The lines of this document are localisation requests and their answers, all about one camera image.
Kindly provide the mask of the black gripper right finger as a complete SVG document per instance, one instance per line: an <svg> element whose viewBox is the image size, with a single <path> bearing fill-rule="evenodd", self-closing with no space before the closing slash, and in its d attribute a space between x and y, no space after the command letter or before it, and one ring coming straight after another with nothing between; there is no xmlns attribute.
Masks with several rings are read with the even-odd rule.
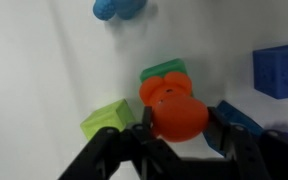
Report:
<svg viewBox="0 0 288 180"><path fill-rule="evenodd" d="M271 180L254 139L239 127L232 129L223 155L232 164L238 180Z"/></svg>

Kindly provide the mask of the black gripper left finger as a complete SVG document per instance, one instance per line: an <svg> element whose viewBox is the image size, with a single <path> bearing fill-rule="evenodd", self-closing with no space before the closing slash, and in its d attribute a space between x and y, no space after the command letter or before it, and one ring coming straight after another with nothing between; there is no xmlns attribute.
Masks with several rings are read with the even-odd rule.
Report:
<svg viewBox="0 0 288 180"><path fill-rule="evenodd" d="M109 180L120 163L132 160L138 150L130 130L101 128L58 180Z"/></svg>

